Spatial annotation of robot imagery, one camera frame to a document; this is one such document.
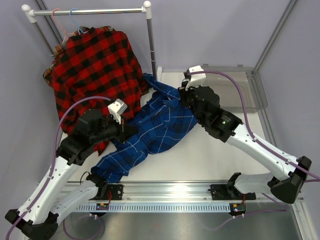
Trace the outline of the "blue hanger holding red shirt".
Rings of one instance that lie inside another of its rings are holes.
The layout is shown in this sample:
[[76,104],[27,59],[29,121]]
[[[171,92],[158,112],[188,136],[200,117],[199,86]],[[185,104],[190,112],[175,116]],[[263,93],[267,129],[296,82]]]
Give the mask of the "blue hanger holding red shirt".
[[82,30],[81,26],[78,24],[78,22],[77,22],[77,21],[74,19],[74,17],[72,16],[73,11],[76,11],[76,10],[77,10],[77,8],[72,8],[72,9],[69,11],[69,17],[70,17],[71,21],[74,23],[74,25],[76,26],[78,34],[79,34],[79,35],[80,35],[80,34],[85,34],[85,33],[87,33],[87,31]]

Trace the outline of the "red black checked shirt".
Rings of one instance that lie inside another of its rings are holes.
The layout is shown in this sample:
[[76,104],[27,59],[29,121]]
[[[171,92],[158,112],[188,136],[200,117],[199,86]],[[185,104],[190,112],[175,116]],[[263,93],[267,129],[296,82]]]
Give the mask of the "red black checked shirt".
[[69,37],[51,79],[58,116],[67,113],[61,124],[67,135],[88,109],[109,115],[106,100],[80,100],[92,96],[120,99],[127,105],[124,118],[131,120],[141,110],[141,96],[149,90],[127,35],[106,27]]

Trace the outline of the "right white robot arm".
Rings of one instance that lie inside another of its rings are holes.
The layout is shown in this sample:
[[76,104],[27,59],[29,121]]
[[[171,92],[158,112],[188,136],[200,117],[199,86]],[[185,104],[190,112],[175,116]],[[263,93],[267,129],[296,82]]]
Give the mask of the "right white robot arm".
[[243,151],[268,169],[264,174],[234,173],[226,183],[226,193],[237,199],[242,194],[272,194],[293,204],[307,180],[311,160],[284,153],[264,139],[253,136],[246,124],[220,107],[220,98],[208,86],[179,87],[180,102],[213,138]]

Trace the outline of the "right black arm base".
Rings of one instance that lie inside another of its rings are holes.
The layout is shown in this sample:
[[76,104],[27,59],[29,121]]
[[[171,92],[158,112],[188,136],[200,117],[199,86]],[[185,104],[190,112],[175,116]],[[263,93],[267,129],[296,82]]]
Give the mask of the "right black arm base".
[[226,184],[212,184],[210,185],[208,191],[211,193],[212,200],[222,201],[222,200],[256,200],[255,193],[240,193],[234,187],[228,188]]

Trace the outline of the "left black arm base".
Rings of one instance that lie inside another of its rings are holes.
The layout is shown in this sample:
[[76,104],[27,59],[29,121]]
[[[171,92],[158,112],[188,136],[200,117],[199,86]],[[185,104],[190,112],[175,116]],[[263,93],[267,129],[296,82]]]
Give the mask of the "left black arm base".
[[98,188],[97,195],[91,200],[120,201],[123,198],[124,186],[122,184],[107,184]]

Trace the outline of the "blue plaid shirt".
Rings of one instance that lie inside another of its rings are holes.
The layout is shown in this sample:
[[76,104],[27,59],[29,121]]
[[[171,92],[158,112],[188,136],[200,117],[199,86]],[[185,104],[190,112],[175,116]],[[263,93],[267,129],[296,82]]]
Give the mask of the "blue plaid shirt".
[[191,110],[182,107],[179,91],[156,81],[145,73],[145,80],[154,90],[149,101],[129,121],[138,132],[125,143],[113,140],[116,151],[103,156],[91,168],[109,183],[117,183],[148,155],[166,152],[177,145],[198,123]]

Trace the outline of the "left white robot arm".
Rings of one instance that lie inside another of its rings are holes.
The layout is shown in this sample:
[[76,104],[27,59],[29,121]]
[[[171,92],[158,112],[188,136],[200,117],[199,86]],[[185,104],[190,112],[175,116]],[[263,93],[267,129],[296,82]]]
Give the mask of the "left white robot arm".
[[137,132],[124,119],[104,117],[98,109],[87,110],[59,147],[54,148],[51,166],[32,195],[18,209],[10,209],[5,219],[31,240],[49,240],[79,205],[87,200],[101,200],[108,193],[108,181],[91,173],[75,190],[57,199],[71,176],[94,152],[95,145],[112,139],[125,142]]

